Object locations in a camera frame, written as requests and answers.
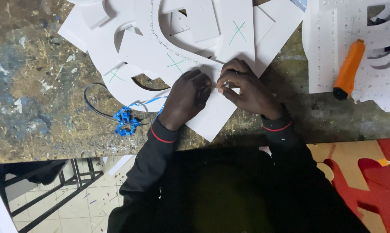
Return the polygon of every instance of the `orange tool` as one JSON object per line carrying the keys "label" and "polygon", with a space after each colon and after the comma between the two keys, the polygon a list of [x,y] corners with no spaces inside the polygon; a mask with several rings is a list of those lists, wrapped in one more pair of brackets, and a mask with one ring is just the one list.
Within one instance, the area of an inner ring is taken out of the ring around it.
{"label": "orange tool", "polygon": [[333,86],[333,94],[339,100],[347,99],[354,88],[354,78],[360,61],[362,61],[366,46],[363,40],[357,40],[349,49],[347,57],[341,66],[336,82]]}

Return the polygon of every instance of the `paint-stained table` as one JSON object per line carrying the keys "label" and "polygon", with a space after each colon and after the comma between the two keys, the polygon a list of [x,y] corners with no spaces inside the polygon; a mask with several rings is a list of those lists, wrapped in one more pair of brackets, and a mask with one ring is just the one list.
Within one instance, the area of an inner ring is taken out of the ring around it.
{"label": "paint-stained table", "polygon": [[[89,56],[57,34],[72,6],[63,0],[0,0],[0,163],[137,153],[147,139],[148,126],[121,137],[114,121],[85,104],[84,88],[102,79]],[[287,104],[308,143],[390,137],[390,114],[374,102],[310,95],[307,73],[299,27],[261,79]],[[145,76],[137,81],[165,87]],[[91,87],[89,98],[108,114],[122,107],[103,88]],[[260,117],[238,109],[212,143],[186,128],[179,149],[264,144]]]}

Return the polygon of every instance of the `right hand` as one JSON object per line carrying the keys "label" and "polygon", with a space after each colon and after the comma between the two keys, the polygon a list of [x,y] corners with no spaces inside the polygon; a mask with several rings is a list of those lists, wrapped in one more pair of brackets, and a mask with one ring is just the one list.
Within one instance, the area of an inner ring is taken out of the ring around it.
{"label": "right hand", "polygon": [[[240,87],[240,94],[224,87],[225,82],[235,83]],[[216,88],[225,98],[247,112],[262,114],[270,120],[283,116],[281,104],[244,60],[234,58],[225,64],[222,67],[221,76],[216,82]]]}

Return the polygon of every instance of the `left hand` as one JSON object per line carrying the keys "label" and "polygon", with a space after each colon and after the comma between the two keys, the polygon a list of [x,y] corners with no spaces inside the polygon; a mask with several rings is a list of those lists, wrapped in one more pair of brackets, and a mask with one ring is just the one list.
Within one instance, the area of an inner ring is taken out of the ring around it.
{"label": "left hand", "polygon": [[173,84],[158,120],[167,129],[177,131],[205,108],[212,89],[211,79],[200,70],[185,72]]}

